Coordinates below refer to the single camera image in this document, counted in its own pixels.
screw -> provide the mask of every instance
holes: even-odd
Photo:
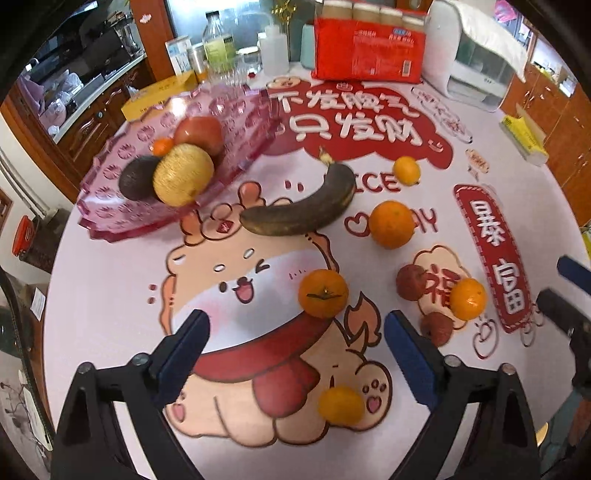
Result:
[[[511,364],[502,364],[501,370],[503,370],[503,373],[506,373],[507,375],[513,375],[515,372],[517,372],[515,367]]]
[[[148,360],[150,360],[150,356],[147,353],[138,353],[131,359],[131,363],[133,363],[136,367],[141,367],[142,365],[148,363]]]
[[[459,367],[462,364],[462,361],[455,355],[446,355],[443,361],[448,367],[453,368]]]
[[[93,364],[91,364],[90,362],[84,362],[80,365],[78,365],[78,373],[80,374],[85,374],[87,372],[89,372],[90,370],[92,370],[95,366]]]

paper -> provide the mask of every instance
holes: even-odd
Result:
[[[37,317],[37,320],[41,321],[41,315],[43,315],[43,309],[45,308],[45,295],[38,288],[35,289],[35,296],[33,297],[33,303],[31,305],[31,311],[33,315]]]

white cloth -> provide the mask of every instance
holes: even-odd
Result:
[[[457,0],[440,1],[447,2],[457,10],[462,22],[462,29],[469,38],[505,59],[515,70],[519,79],[525,82],[524,70],[527,51],[501,24],[471,5]]]

pink glass fruit bowl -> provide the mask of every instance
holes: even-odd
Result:
[[[207,189],[195,203],[169,207],[156,199],[134,201],[119,191],[119,176],[139,155],[151,155],[154,140],[171,137],[188,116],[214,115],[222,124],[222,161]],[[266,90],[204,85],[171,97],[164,105],[149,108],[137,120],[126,123],[122,133],[107,141],[80,185],[76,202],[80,225],[91,238],[116,242],[150,233],[177,221],[195,208],[206,207],[259,157],[274,140],[280,123],[278,103]]]

plastic bottle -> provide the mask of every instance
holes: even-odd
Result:
[[[286,74],[290,70],[287,35],[279,31],[279,25],[267,25],[265,35],[259,41],[263,72],[269,77]]]
[[[227,67],[236,56],[234,38],[224,29],[219,11],[207,12],[205,17],[207,27],[203,31],[203,47],[207,62],[213,69]]]

